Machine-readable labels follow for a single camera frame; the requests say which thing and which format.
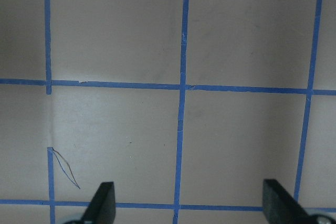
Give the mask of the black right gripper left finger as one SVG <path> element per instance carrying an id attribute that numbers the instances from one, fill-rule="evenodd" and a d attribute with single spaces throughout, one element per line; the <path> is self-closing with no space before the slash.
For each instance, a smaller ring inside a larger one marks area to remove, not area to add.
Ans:
<path id="1" fill-rule="evenodd" d="M 116 216 L 115 203 L 114 183 L 101 183 L 82 215 L 81 223 L 113 224 Z"/>

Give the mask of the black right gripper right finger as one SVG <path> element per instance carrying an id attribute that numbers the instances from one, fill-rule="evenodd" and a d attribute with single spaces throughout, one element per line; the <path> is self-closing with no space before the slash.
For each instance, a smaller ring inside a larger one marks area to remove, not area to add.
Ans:
<path id="1" fill-rule="evenodd" d="M 262 191 L 263 214 L 268 223 L 317 223 L 275 179 L 264 179 Z"/>

